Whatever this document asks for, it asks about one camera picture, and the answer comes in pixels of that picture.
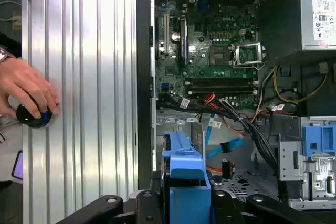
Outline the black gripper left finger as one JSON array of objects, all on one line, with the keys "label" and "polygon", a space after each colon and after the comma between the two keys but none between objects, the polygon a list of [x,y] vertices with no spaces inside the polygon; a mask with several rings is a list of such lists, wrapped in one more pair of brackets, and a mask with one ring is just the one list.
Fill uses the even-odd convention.
[{"label": "black gripper left finger", "polygon": [[158,194],[150,190],[133,192],[124,201],[116,195],[105,195],[67,216],[59,223],[161,223]]}]

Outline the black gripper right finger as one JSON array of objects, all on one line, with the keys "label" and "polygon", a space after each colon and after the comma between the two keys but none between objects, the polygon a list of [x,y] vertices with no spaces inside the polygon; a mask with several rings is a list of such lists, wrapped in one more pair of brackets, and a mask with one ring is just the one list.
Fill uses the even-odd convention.
[{"label": "black gripper right finger", "polygon": [[213,191],[213,223],[325,223],[325,220],[294,210],[266,195],[251,195],[239,205],[228,191]]}]

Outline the person's hand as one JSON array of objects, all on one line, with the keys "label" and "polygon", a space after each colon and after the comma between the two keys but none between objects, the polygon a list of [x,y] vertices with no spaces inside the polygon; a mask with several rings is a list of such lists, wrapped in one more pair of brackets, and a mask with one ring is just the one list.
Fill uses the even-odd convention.
[{"label": "person's hand", "polygon": [[36,119],[47,109],[58,114],[59,99],[54,88],[27,62],[16,58],[1,62],[1,115],[15,117],[16,111],[8,101],[10,96]]}]

